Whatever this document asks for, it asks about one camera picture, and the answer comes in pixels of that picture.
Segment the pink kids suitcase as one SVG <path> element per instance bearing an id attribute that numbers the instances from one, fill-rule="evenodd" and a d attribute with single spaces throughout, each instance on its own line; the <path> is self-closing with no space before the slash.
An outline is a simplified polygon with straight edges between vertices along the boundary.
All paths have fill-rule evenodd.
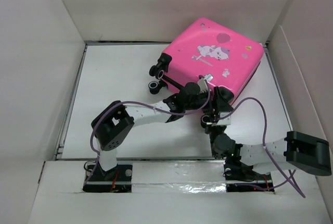
<path id="1" fill-rule="evenodd" d="M 170 91 L 204 76 L 211 89 L 232 104 L 245 88 L 264 54 L 263 46 L 207 18 L 199 18 L 161 53 L 149 75 Z"/>

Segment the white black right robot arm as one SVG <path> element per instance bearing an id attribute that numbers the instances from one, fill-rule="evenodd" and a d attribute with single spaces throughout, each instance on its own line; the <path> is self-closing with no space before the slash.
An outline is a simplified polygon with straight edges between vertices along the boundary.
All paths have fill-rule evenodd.
<path id="1" fill-rule="evenodd" d="M 302 170 L 314 176 L 331 176 L 330 147 L 324 139 L 298 131 L 288 131 L 280 140 L 262 140 L 260 144 L 241 144 L 229 137 L 226 127 L 235 111 L 230 104 L 233 98 L 227 88 L 214 87 L 207 114 L 201 118 L 210 138 L 212 156 L 225 160 L 227 177 L 250 182 L 256 175 L 279 170 Z"/>

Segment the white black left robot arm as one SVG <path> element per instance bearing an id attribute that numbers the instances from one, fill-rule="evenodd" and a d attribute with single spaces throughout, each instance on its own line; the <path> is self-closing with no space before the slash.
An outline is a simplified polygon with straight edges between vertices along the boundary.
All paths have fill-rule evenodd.
<path id="1" fill-rule="evenodd" d="M 116 148 L 134 127 L 151 123 L 169 123 L 202 110 L 211 97 L 208 82 L 201 77 L 189 82 L 176 94 L 154 104 L 114 101 L 91 123 L 91 149 L 97 154 L 89 177 L 99 175 L 113 180 L 118 172 Z"/>

